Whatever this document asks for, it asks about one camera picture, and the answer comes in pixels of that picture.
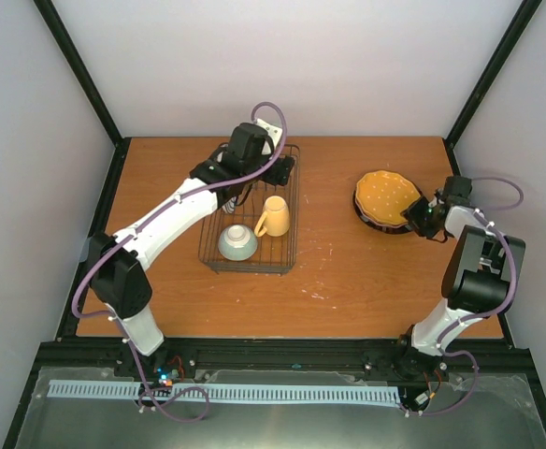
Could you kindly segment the white blue striped plate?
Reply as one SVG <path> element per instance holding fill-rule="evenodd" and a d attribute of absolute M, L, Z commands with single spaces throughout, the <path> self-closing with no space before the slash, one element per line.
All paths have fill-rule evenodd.
<path fill-rule="evenodd" d="M 222 210 L 224 213 L 227 214 L 234 214 L 236 209 L 237 199 L 235 197 L 231 198 L 229 201 L 227 201 L 223 207 Z"/>

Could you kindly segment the light green ceramic bowl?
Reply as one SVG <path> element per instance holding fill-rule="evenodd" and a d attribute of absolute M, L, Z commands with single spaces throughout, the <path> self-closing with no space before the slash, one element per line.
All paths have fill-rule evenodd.
<path fill-rule="evenodd" d="M 222 257 L 230 261 L 245 261 L 251 258 L 258 247 L 257 237 L 244 224 L 231 224 L 221 233 L 218 250 Z"/>

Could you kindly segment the black bottom plate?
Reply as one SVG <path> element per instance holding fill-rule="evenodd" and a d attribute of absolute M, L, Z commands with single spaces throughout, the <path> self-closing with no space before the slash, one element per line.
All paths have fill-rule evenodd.
<path fill-rule="evenodd" d="M 367 226 L 386 234 L 407 234 L 412 230 L 403 211 L 422 196 L 417 188 L 355 189 L 352 204 L 358 218 Z"/>

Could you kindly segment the black wire dish rack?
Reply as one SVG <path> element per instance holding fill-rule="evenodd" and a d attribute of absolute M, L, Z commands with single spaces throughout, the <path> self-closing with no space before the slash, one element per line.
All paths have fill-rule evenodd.
<path fill-rule="evenodd" d="M 203 220 L 198 258 L 213 271 L 284 275 L 294 267 L 297 251 L 300 149 L 294 144 L 287 144 L 281 155 L 292 156 L 295 160 L 295 167 L 286 186 L 272 186 L 258 181 L 248 193 L 242 193 L 237 198 L 234 214 L 217 210 Z M 255 227 L 264 203 L 270 196 L 281 196 L 285 199 L 291 217 L 288 232 L 281 237 L 265 235 L 259 238 L 257 250 L 248 260 L 237 262 L 222 257 L 218 250 L 222 231 L 229 225 Z"/>

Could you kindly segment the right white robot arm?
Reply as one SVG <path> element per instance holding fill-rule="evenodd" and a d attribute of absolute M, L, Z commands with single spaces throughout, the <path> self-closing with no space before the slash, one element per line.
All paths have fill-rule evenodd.
<path fill-rule="evenodd" d="M 526 243 L 474 207 L 472 190 L 472 179 L 451 176 L 432 201 L 423 197 L 403 212 L 418 236 L 433 239 L 441 232 L 456 240 L 438 305 L 396 344 L 393 370 L 404 380 L 432 374 L 464 330 L 507 311 L 514 300 Z"/>

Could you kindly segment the yellow scalloped plate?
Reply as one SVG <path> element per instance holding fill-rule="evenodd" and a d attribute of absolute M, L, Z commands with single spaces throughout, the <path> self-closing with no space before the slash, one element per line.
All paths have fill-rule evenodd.
<path fill-rule="evenodd" d="M 399 173 L 376 170 L 367 172 L 356 183 L 353 200 L 366 223 L 399 228 L 408 224 L 403 212 L 422 196 L 419 188 Z"/>

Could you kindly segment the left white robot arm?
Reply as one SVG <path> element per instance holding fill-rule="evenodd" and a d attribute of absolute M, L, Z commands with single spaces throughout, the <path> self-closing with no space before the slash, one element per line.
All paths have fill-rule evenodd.
<path fill-rule="evenodd" d="M 150 308 L 148 269 L 174 240 L 245 186 L 284 183 L 290 169 L 280 153 L 285 139 L 284 128 L 261 119 L 241 123 L 159 206 L 114 235 L 91 238 L 84 281 L 137 350 L 136 366 L 146 375 L 158 376 L 168 365 L 168 353 L 160 347 L 165 337 Z"/>

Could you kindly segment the yellow ceramic mug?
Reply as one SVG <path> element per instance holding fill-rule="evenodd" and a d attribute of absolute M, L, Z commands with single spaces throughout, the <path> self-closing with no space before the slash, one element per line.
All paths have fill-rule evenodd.
<path fill-rule="evenodd" d="M 285 199 L 281 196 L 270 196 L 264 203 L 262 214 L 253 230 L 257 238 L 264 235 L 281 237 L 290 228 L 290 212 Z"/>

